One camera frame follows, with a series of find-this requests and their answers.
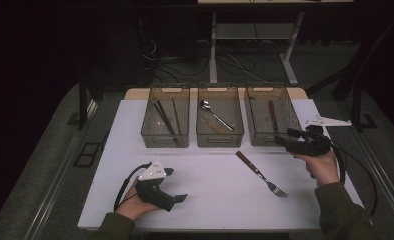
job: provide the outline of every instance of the fork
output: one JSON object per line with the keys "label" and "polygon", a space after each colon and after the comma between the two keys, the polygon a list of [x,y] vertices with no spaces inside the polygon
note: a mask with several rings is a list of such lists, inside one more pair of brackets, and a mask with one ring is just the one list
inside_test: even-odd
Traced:
{"label": "fork", "polygon": [[256,173],[257,176],[259,176],[261,179],[263,179],[263,181],[265,181],[268,184],[269,189],[278,197],[283,197],[286,198],[288,197],[288,194],[285,193],[284,191],[282,191],[281,189],[279,189],[275,184],[269,182],[269,180],[263,176],[263,174],[259,171],[259,169],[257,169],[256,166],[253,165],[253,163],[250,162],[250,160],[248,160],[246,158],[246,156],[244,156],[244,154],[242,154],[240,151],[235,153],[251,170],[253,170],[254,173]]}

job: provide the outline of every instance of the metal spoon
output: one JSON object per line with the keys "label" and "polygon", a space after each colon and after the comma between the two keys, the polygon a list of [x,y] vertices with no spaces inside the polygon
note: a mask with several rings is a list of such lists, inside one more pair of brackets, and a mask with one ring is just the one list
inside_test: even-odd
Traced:
{"label": "metal spoon", "polygon": [[220,117],[218,117],[218,115],[216,115],[214,112],[212,112],[212,110],[210,110],[210,104],[208,101],[206,100],[201,100],[200,101],[200,106],[203,110],[210,112],[211,114],[213,114],[213,116],[219,120],[219,122],[221,122],[223,125],[225,125],[225,127],[227,127],[229,130],[234,131],[234,128],[231,127],[228,123],[226,123],[224,120],[222,120]]}

